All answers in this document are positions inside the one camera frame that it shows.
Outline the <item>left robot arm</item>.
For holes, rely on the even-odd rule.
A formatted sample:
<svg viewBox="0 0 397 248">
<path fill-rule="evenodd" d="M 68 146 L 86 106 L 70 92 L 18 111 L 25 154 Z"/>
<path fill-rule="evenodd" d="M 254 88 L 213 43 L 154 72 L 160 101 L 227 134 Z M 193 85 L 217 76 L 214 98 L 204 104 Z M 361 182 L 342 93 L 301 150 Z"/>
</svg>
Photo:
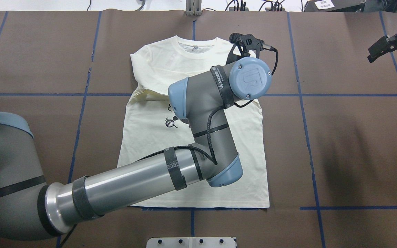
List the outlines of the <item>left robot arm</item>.
<svg viewBox="0 0 397 248">
<path fill-rule="evenodd" d="M 194 143 L 67 185 L 46 183 L 27 122 L 0 112 L 0 237 L 49 239 L 203 179 L 211 187 L 236 182 L 243 169 L 224 110 L 264 96 L 274 72 L 264 61 L 246 57 L 171 84 L 172 111 L 189 121 Z"/>
</svg>

